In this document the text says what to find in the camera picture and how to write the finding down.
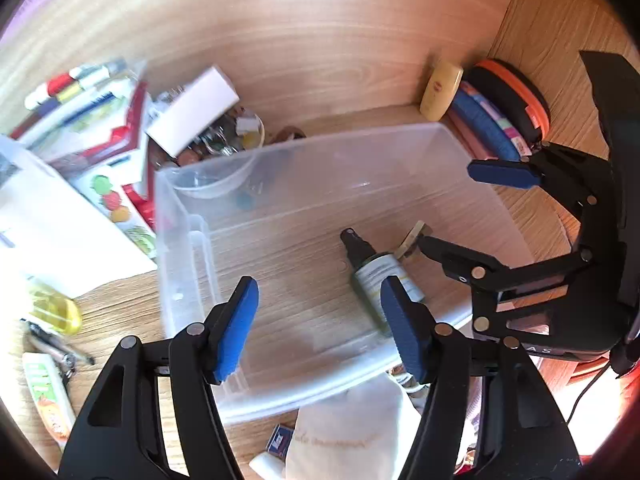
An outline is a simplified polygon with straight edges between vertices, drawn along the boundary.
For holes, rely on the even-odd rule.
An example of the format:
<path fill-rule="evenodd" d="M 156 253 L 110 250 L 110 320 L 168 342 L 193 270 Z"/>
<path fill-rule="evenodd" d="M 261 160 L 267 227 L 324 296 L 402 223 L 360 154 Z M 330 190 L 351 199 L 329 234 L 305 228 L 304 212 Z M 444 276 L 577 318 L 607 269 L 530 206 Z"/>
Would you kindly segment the white bowl of trinkets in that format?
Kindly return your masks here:
<path fill-rule="evenodd" d="M 239 188 L 265 145 L 266 130 L 244 107 L 228 110 L 207 126 L 177 157 L 171 182 L 184 196 L 209 200 Z"/>

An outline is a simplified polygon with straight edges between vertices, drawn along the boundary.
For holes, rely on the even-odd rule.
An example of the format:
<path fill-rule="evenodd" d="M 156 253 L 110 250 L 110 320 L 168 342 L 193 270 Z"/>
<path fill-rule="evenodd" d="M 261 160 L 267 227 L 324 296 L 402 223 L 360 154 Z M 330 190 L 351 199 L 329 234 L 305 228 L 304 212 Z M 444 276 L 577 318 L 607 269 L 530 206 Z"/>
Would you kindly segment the white paper sheets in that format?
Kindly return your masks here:
<path fill-rule="evenodd" d="M 57 172 L 1 138 L 1 283 L 31 276 L 76 298 L 155 263 Z"/>

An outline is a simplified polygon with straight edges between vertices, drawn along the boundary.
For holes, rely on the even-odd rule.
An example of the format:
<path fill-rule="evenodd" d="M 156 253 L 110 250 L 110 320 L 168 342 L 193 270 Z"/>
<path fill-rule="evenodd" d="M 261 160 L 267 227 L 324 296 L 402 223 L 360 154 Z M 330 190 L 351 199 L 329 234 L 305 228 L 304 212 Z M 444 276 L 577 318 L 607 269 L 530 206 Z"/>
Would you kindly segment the clear plastic storage bin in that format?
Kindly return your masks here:
<path fill-rule="evenodd" d="M 199 200 L 155 178 L 163 328 L 175 335 L 225 302 L 243 276 L 259 307 L 235 372 L 214 390 L 227 424 L 295 410 L 395 366 L 394 342 L 350 284 L 340 234 L 379 252 L 418 221 L 507 266 L 532 260 L 495 191 L 472 181 L 469 155 L 439 124 L 312 136 L 255 152 L 247 180 Z"/>

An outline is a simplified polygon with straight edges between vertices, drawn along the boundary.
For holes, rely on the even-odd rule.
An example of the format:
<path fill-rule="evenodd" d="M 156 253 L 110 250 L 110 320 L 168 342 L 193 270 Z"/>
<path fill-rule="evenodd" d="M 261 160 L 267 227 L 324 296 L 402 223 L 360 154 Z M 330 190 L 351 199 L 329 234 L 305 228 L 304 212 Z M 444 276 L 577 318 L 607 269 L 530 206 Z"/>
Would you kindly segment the black orange round case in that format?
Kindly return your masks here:
<path fill-rule="evenodd" d="M 466 70 L 463 80 L 488 99 L 529 146 L 548 136 L 551 113 L 547 100 L 514 65 L 485 58 Z"/>

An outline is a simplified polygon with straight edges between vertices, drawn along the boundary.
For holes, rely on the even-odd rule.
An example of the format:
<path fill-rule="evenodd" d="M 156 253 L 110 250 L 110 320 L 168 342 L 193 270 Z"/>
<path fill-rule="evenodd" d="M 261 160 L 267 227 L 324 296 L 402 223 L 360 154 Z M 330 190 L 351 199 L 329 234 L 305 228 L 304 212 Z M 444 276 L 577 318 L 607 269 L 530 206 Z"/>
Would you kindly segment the white orange glue bottle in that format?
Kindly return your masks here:
<path fill-rule="evenodd" d="M 22 365 L 27 387 L 44 428 L 64 450 L 76 420 L 58 366 L 44 353 L 25 352 Z"/>

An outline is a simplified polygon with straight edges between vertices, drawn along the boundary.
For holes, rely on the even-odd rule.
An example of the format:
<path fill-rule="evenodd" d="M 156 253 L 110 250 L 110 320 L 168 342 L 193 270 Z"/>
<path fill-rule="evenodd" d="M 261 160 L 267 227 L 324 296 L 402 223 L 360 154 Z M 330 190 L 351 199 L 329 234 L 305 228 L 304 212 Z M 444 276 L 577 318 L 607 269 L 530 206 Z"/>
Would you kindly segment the yellow lotion bottle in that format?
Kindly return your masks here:
<path fill-rule="evenodd" d="M 428 122 L 439 122 L 450 107 L 460 82 L 463 68 L 448 61 L 438 61 L 427 81 L 419 106 L 421 115 Z"/>

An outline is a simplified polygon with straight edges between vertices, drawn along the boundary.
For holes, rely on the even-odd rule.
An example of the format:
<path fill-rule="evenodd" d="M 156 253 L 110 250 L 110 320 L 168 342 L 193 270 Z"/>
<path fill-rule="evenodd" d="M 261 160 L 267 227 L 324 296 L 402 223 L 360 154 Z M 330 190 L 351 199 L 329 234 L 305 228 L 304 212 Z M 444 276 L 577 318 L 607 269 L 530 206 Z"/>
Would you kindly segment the pens and nail clipper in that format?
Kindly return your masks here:
<path fill-rule="evenodd" d="M 66 378 L 71 378 L 78 364 L 93 366 L 96 359 L 66 342 L 61 336 L 48 332 L 40 325 L 21 319 L 28 342 L 38 351 L 50 356 Z"/>

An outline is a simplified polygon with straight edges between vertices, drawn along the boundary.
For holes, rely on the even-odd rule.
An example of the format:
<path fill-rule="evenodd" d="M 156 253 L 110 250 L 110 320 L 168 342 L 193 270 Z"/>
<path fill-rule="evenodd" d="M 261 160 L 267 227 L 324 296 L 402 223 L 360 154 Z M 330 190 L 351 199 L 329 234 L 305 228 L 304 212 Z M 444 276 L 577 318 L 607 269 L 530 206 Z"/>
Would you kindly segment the fruit sticker sheet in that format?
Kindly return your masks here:
<path fill-rule="evenodd" d="M 70 184 L 149 259 L 156 258 L 156 236 L 127 196 L 113 168 L 93 166 L 72 177 Z"/>

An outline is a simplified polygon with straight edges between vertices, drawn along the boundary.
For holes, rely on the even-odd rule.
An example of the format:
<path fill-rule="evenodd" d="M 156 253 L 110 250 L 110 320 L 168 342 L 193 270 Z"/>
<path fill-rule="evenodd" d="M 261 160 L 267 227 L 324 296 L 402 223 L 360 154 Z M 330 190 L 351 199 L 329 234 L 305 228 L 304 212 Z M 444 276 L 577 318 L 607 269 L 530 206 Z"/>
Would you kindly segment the white drawstring cloth pouch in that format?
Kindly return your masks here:
<path fill-rule="evenodd" d="M 421 416 L 381 374 L 299 409 L 286 454 L 288 479 L 396 479 Z"/>

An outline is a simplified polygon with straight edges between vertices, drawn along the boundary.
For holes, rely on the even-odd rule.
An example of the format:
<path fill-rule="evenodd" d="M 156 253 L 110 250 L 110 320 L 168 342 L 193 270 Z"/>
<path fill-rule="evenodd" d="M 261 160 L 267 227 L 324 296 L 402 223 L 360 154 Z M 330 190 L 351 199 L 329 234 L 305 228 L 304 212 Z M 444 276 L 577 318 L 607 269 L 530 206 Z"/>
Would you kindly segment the stack of booklets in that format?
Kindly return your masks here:
<path fill-rule="evenodd" d="M 37 121 L 16 128 L 11 138 L 60 174 L 107 165 L 122 172 L 126 182 L 141 180 L 148 151 L 146 64 L 116 67 L 116 73 L 70 99 L 40 105 Z"/>

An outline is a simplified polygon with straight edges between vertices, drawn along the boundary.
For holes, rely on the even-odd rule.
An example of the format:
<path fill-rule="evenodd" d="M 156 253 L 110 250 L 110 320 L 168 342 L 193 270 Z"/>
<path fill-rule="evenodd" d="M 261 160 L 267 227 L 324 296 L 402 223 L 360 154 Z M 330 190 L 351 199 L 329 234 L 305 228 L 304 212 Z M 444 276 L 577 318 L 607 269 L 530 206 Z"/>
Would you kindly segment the yellow-green spray bottle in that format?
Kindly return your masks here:
<path fill-rule="evenodd" d="M 30 314 L 58 333 L 73 336 L 82 326 L 82 316 L 73 299 L 37 280 L 28 282 Z"/>

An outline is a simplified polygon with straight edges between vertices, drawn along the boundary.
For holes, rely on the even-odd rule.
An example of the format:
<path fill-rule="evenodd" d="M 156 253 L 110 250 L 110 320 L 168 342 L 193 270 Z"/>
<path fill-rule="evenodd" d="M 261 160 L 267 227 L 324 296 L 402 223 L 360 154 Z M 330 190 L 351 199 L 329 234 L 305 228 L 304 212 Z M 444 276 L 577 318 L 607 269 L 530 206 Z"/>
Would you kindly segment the pink wallet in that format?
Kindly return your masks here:
<path fill-rule="evenodd" d="M 447 113 L 447 117 L 454 125 L 462 143 L 469 149 L 469 153 L 476 159 L 490 159 L 492 154 L 480 142 L 474 131 L 452 110 Z"/>

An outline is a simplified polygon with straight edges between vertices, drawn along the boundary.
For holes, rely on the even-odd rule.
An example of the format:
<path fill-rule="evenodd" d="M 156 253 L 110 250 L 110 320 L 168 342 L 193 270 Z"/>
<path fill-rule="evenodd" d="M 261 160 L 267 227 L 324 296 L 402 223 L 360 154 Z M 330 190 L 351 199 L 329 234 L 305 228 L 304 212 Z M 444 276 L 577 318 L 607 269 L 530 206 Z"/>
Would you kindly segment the blue Max staples box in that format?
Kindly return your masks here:
<path fill-rule="evenodd" d="M 266 445 L 266 452 L 284 462 L 293 436 L 294 429 L 292 427 L 282 424 L 275 426 Z"/>

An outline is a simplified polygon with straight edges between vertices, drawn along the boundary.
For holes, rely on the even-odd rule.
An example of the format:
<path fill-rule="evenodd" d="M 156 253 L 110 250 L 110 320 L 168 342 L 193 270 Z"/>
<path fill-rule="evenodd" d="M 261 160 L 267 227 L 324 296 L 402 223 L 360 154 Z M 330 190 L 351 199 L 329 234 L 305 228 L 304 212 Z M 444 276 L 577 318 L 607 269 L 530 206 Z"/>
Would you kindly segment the white small box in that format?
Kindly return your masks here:
<path fill-rule="evenodd" d="M 170 157 L 176 157 L 212 122 L 240 102 L 227 76 L 209 67 L 192 81 L 146 129 Z"/>

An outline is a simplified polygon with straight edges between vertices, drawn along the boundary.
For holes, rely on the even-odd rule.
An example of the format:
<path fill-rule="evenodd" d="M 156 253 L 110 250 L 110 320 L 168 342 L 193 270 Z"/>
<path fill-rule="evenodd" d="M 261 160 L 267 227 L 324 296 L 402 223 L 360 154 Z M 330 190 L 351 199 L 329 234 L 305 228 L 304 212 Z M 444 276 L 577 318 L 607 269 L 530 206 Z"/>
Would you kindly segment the dark spray bottle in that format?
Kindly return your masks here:
<path fill-rule="evenodd" d="M 424 293 L 390 252 L 377 252 L 353 228 L 344 229 L 340 239 L 352 266 L 352 289 L 378 330 L 383 335 L 390 336 L 390 328 L 381 304 L 381 285 L 384 280 L 390 276 L 397 276 L 412 301 L 422 302 L 425 298 Z"/>

